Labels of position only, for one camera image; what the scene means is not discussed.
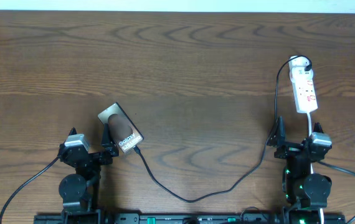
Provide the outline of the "white power strip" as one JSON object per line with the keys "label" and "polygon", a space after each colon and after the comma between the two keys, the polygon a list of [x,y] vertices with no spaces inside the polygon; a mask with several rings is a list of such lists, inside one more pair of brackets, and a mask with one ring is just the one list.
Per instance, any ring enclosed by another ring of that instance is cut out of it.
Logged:
{"label": "white power strip", "polygon": [[318,109],[313,76],[313,69],[306,72],[303,67],[294,67],[289,72],[298,113],[306,114]]}

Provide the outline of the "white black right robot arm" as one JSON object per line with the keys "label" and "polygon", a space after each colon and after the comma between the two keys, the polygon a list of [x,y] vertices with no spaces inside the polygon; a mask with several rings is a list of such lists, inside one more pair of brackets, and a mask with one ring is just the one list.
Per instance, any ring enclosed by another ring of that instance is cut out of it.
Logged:
{"label": "white black right robot arm", "polygon": [[321,209],[327,207],[332,180],[315,173],[312,163],[324,159],[332,148],[329,135],[316,123],[312,133],[301,143],[286,140],[283,118],[275,121],[267,145],[275,147],[274,157],[286,161],[282,188],[289,207],[282,209],[282,223],[323,223]]}

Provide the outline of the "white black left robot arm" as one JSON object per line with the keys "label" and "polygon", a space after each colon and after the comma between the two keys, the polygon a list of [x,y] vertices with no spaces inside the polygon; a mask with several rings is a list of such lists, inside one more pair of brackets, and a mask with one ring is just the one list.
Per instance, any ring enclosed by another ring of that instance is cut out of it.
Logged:
{"label": "white black left robot arm", "polygon": [[64,177],[59,184],[62,223],[113,223],[113,217],[97,206],[101,168],[119,156],[107,124],[103,126],[101,145],[103,151],[90,153],[85,135],[77,133],[75,128],[60,145],[58,158],[75,169],[74,174]]}

